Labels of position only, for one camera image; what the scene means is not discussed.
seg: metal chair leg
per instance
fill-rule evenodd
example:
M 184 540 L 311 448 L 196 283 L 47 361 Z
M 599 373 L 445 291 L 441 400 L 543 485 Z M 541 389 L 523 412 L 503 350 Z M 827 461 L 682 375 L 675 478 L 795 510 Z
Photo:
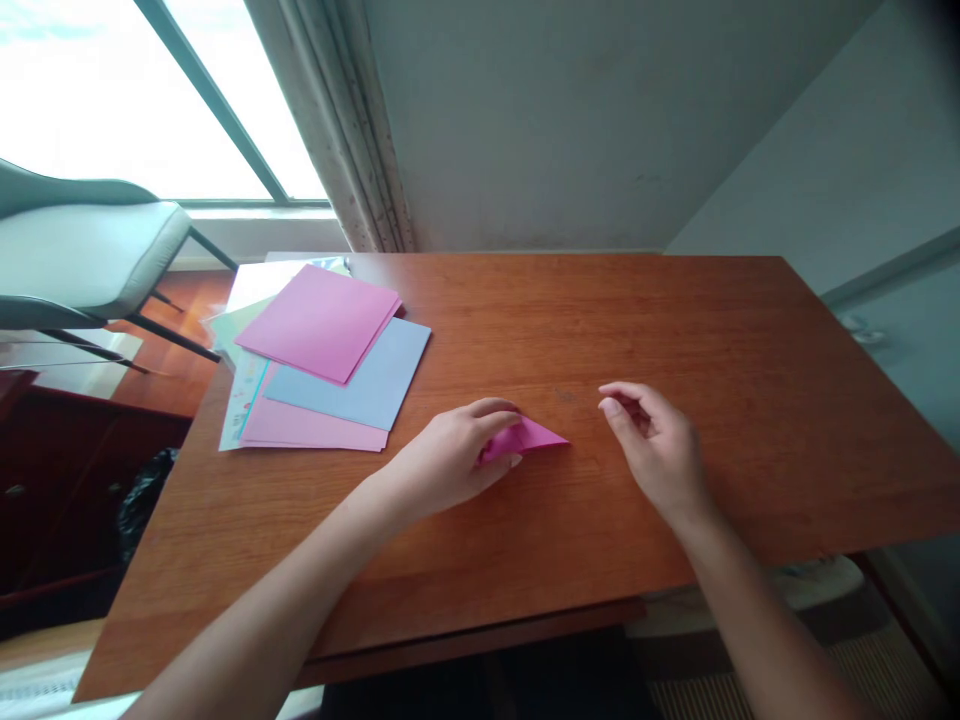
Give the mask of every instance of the metal chair leg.
M 200 243 L 200 246 L 204 250 L 206 250 L 208 253 L 213 255 L 217 260 L 222 262 L 224 265 L 226 265 L 228 268 L 230 268 L 234 272 L 237 271 L 239 266 L 233 260 L 230 259 L 230 256 L 224 253 L 223 250 L 218 248 L 212 242 L 210 242 L 210 240 L 203 233 L 197 230 L 195 227 L 191 227 L 190 232 L 187 234 L 190 237 L 192 237 L 194 240 L 196 240 L 198 243 Z
M 127 360 L 120 353 L 114 352 L 113 350 L 108 350 L 105 347 L 100 347 L 96 343 L 92 343 L 89 340 L 84 340 L 79 335 L 68 333 L 66 330 L 40 330 L 39 332 L 43 333 L 47 337 L 52 337 L 54 340 L 66 343 L 67 345 L 73 345 L 80 350 L 86 350 L 88 353 L 96 355 L 97 357 L 102 357 L 105 360 L 113 360 L 118 365 L 123 365 L 131 370 L 141 372 L 144 375 L 150 372 L 145 367 Z
M 176 311 L 178 311 L 178 312 L 186 312 L 186 310 L 184 310 L 182 307 L 180 307 L 179 305 L 177 305 L 173 300 L 171 300 L 170 298 L 168 298 L 166 295 L 164 295 L 164 294 L 163 294 L 162 292 L 160 292 L 159 290 L 153 289 L 153 290 L 150 291 L 150 294 L 153 295 L 153 297 L 155 297 L 155 298 L 156 298 L 157 300 L 159 300 L 160 302 L 166 303 L 167 305 L 169 305 L 170 307 L 172 307 L 174 310 L 176 310 Z
M 174 345 L 179 345 L 180 347 L 186 348 L 190 352 L 195 352 L 197 355 L 202 355 L 207 360 L 212 360 L 213 362 L 220 362 L 220 356 L 217 355 L 215 352 L 207 350 L 207 348 L 205 348 L 200 343 L 195 342 L 190 338 L 185 338 L 183 335 L 180 335 L 179 333 L 175 333 L 173 330 L 170 330 L 169 328 L 165 328 L 160 323 L 154 322 L 150 318 L 146 318 L 143 315 L 140 315 L 139 313 L 128 315 L 127 317 L 124 318 L 124 320 L 128 320 L 129 322 L 132 322 L 134 325 L 136 325 L 137 327 L 142 327 L 144 330 L 149 330 L 154 335 L 159 335 L 164 340 L 172 342 Z

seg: hand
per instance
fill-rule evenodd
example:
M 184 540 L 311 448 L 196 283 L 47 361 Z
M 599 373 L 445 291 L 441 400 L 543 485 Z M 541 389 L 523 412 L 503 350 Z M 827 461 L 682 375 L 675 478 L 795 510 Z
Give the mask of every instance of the hand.
M 686 416 L 647 385 L 614 382 L 600 401 L 637 485 L 667 524 L 715 508 L 703 481 L 697 431 Z
M 368 482 L 396 504 L 407 522 L 459 505 L 520 462 L 520 455 L 501 455 L 476 464 L 493 436 L 518 422 L 513 403 L 500 398 L 441 413 Z

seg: white curtain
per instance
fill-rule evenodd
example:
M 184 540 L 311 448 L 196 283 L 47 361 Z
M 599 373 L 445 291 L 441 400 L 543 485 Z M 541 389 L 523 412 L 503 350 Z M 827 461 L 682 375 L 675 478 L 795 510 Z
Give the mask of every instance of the white curtain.
M 354 252 L 413 252 L 363 0 L 246 0 Z

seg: window frame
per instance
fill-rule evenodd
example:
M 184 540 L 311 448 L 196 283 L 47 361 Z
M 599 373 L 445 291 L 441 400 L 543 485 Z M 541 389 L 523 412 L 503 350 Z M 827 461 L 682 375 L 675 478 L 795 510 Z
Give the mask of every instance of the window frame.
M 283 185 L 274 175 L 260 150 L 247 134 L 243 124 L 233 112 L 220 88 L 213 81 L 207 68 L 200 61 L 199 56 L 187 40 L 177 21 L 163 0 L 133 0 L 134 4 L 150 23 L 150 27 L 160 38 L 167 51 L 173 56 L 177 65 L 193 85 L 194 89 L 206 103 L 210 112 L 220 123 L 220 127 L 236 146 L 237 150 L 247 161 L 250 169 L 263 184 L 272 200 L 200 200 L 175 199 L 184 208 L 330 208 L 330 201 L 326 199 L 301 200 L 291 198 L 283 189 Z

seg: light blue paper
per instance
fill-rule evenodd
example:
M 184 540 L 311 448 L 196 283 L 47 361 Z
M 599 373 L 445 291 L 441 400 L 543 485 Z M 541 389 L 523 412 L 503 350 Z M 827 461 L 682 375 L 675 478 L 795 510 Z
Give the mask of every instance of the light blue paper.
M 346 387 L 282 366 L 263 394 L 288 405 L 391 430 L 429 337 L 430 328 L 393 318 Z

